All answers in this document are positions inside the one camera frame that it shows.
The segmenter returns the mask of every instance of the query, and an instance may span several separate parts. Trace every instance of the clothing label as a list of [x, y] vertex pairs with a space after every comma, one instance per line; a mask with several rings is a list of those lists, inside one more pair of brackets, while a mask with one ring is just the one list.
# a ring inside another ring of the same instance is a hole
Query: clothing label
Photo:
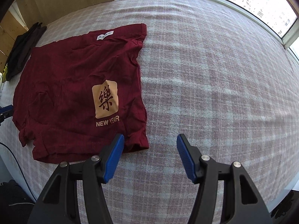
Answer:
[[113, 32], [114, 32], [114, 30], [113, 30], [113, 31], [110, 31], [110, 32], [107, 32], [107, 33], [105, 33], [104, 35], [99, 35], [99, 36], [97, 37], [97, 40], [102, 40], [102, 39], [104, 39], [106, 36], [108, 36], [108, 35], [112, 35]]

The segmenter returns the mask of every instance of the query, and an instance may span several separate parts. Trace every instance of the metal screw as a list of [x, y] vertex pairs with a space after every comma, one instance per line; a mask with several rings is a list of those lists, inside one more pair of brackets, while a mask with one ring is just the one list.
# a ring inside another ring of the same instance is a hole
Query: metal screw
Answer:
[[98, 155], [92, 156], [92, 161], [99, 161], [100, 157]]
[[60, 163], [60, 167], [66, 167], [68, 165], [68, 163], [66, 161], [62, 161]]
[[234, 165], [235, 167], [241, 167], [241, 166], [242, 166], [241, 163], [240, 163], [239, 161], [235, 161], [235, 162], [233, 163], [233, 165]]
[[210, 157], [208, 155], [202, 155], [201, 158], [204, 161], [209, 161], [210, 160]]

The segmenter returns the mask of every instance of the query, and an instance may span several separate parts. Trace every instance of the white window frame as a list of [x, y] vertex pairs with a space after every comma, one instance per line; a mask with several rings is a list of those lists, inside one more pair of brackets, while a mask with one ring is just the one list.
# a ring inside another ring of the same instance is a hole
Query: white window frame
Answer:
[[266, 25], [263, 21], [258, 19], [252, 13], [248, 12], [247, 10], [239, 7], [238, 5], [228, 1], [228, 0], [212, 0], [217, 3], [223, 4], [231, 9], [238, 11], [239, 13], [245, 15], [249, 19], [256, 22], [258, 25], [263, 27], [267, 30], [273, 37], [275, 37], [285, 49], [288, 49], [290, 45], [299, 37], [299, 18], [295, 21], [289, 31], [281, 38], [277, 33], [275, 33], [268, 25]]
[[299, 65], [299, 58], [297, 57], [297, 55], [295, 55], [295, 53], [291, 50], [291, 48], [287, 48], [286, 49], [288, 52], [290, 52], [291, 56], [295, 59], [295, 61], [297, 62], [297, 64]]

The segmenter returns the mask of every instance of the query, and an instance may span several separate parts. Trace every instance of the folded shirt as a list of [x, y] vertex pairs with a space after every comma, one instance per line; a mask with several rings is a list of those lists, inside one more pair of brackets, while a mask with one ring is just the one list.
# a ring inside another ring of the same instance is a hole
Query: folded shirt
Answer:
[[148, 149], [147, 113], [136, 61], [145, 24], [92, 31], [33, 48], [13, 98], [22, 146], [38, 161], [80, 161], [115, 134], [124, 152]]

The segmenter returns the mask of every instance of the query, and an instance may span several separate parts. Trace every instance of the plaid blanket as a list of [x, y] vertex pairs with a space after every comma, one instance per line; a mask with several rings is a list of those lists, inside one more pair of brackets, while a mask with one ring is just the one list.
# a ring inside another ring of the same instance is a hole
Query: plaid blanket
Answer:
[[[114, 223], [187, 223], [198, 186], [178, 155], [179, 133], [216, 161], [240, 161], [264, 201], [274, 199], [299, 171], [299, 68], [289, 52], [249, 18], [210, 0], [91, 6], [51, 23], [38, 46], [136, 23], [147, 25], [137, 61], [150, 148], [123, 154], [104, 186]], [[18, 81], [16, 76], [4, 83], [1, 105], [12, 103]], [[1, 125], [0, 140], [40, 193], [56, 165], [33, 160], [33, 145], [21, 147], [11, 119]], [[87, 223], [82, 183], [78, 188]], [[219, 183], [215, 223], [222, 193]]]

